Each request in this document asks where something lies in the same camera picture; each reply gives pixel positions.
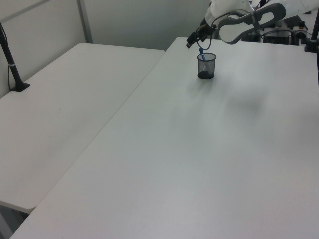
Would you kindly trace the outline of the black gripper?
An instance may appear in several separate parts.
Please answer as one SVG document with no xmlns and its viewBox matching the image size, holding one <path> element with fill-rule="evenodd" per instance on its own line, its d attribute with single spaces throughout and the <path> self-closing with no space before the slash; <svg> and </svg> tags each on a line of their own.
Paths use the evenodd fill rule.
<svg viewBox="0 0 319 239">
<path fill-rule="evenodd" d="M 201 37 L 199 40 L 204 42 L 207 39 L 207 25 L 201 25 L 196 32 L 193 32 L 190 37 L 187 39 L 187 48 L 190 48 L 193 44 L 198 41 L 198 37 Z"/>
</svg>

